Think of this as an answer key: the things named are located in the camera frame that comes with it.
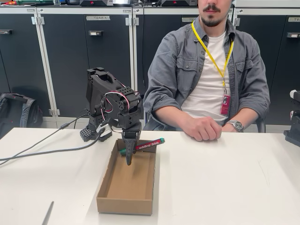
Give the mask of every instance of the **man's mouth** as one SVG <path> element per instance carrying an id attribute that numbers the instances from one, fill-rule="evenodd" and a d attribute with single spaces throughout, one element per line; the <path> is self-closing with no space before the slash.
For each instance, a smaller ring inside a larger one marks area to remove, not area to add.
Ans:
<path id="1" fill-rule="evenodd" d="M 212 10 L 206 10 L 206 13 L 217 13 L 217 11 L 212 11 Z"/>

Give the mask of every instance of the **backpack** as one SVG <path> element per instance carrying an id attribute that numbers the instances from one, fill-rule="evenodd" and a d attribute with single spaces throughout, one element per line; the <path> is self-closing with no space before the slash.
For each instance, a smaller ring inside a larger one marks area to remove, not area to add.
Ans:
<path id="1" fill-rule="evenodd" d="M 38 128 L 43 112 L 36 100 L 16 93 L 0 96 L 0 139 L 12 128 Z"/>

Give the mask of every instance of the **cardboard box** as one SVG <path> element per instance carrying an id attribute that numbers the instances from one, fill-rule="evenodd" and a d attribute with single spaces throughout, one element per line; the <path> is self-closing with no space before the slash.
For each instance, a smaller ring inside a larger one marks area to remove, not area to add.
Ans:
<path id="1" fill-rule="evenodd" d="M 136 152 L 130 166 L 120 155 L 123 148 L 123 140 L 118 139 L 97 195 L 98 212 L 151 215 L 156 146 Z"/>

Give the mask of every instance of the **gray shirt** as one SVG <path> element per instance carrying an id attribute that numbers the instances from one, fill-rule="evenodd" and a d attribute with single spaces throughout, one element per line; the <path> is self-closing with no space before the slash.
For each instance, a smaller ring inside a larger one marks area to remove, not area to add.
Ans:
<path id="1" fill-rule="evenodd" d="M 195 29 L 207 46 L 209 37 L 201 28 L 199 18 Z M 232 56 L 228 63 L 231 103 L 229 118 L 242 108 L 250 108 L 264 118 L 270 104 L 265 66 L 257 42 L 245 32 L 235 30 L 227 20 L 224 51 L 226 58 L 230 40 L 234 41 Z M 149 68 L 149 87 L 143 107 L 151 114 L 144 130 L 174 130 L 153 116 L 164 106 L 181 106 L 198 84 L 204 66 L 205 50 L 195 36 L 191 24 L 167 34 L 159 45 Z"/>

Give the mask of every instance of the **white table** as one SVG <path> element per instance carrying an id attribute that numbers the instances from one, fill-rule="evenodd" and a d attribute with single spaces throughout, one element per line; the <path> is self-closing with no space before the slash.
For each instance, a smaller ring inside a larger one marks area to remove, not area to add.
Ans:
<path id="1" fill-rule="evenodd" d="M 15 128 L 0 140 L 9 157 L 54 129 Z M 0 167 L 0 224 L 293 225 L 300 224 L 300 148 L 282 134 L 222 134 L 196 142 L 181 132 L 157 147 L 152 216 L 98 214 L 96 194 L 115 139 L 75 151 L 14 160 Z M 62 130 L 28 152 L 86 145 L 79 130 Z"/>

